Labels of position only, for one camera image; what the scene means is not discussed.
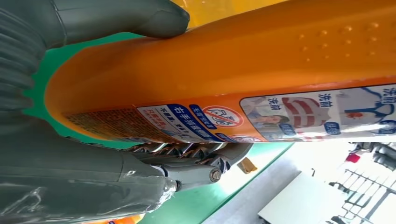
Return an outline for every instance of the red circle symbol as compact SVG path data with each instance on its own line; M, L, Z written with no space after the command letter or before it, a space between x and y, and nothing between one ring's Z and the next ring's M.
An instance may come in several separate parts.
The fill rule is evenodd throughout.
M243 124L243 117L228 107L208 106L203 112L214 125L219 127L238 127Z

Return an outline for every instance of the product label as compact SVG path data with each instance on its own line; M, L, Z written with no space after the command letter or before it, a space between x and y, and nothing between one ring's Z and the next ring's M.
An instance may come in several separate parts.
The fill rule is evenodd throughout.
M283 95L241 93L66 117L113 140L321 141L395 134L395 105L396 84L389 84Z
M396 133L396 85L244 98L267 140L312 141Z

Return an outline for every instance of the green surface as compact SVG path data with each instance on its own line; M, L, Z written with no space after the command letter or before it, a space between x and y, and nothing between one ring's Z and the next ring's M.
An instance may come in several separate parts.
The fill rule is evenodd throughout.
M86 142L86 143L94 142L113 148L128 148L133 145L136 145L135 143L129 143L129 142L127 143L127 142L97 140L78 134L77 132L72 131L69 128L66 128L65 126L55 121L45 109L44 91L47 82L49 81L52 74L59 68L59 66L62 65L67 59L69 59L71 56L73 56L83 48L92 45L132 39L137 37L140 36L131 33L120 33L109 37L101 38L95 41L73 44L59 49L48 50L44 60L41 63L39 71L33 75L33 79L35 81L34 89L25 92L25 95L34 99L34 104L35 104L34 108L26 110L25 113L47 120L58 131L60 135L71 136L73 138L79 139L82 142Z
M56 122L45 109L44 91L51 75L57 68L75 53L84 47L137 38L138 35L122 33L99 40L69 45L60 49L49 50L41 64L40 70L33 75L35 88L26 91L26 95L34 99L35 106L25 112L47 120L62 136L71 136L82 142L100 143L107 147L127 148L136 143L116 141L102 141L78 134ZM221 180L212 185L177 192L158 210L149 213L140 224L199 224L230 200L235 193L241 190L260 171L263 171L271 162L291 146L291 143L257 143L249 153L249 158L259 168L259 171L244 174L237 166L228 171Z

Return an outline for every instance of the plastic bottle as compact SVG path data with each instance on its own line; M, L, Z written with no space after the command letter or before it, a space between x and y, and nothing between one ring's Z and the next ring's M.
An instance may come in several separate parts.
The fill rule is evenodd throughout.
M396 133L396 2L292 0L184 35L87 48L46 90L108 140L313 141Z

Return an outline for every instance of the screw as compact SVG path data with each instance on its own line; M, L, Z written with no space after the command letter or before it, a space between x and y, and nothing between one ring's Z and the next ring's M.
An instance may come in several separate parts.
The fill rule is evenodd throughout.
M217 182L220 180L221 172L218 169L213 169L210 173L210 179L212 182Z

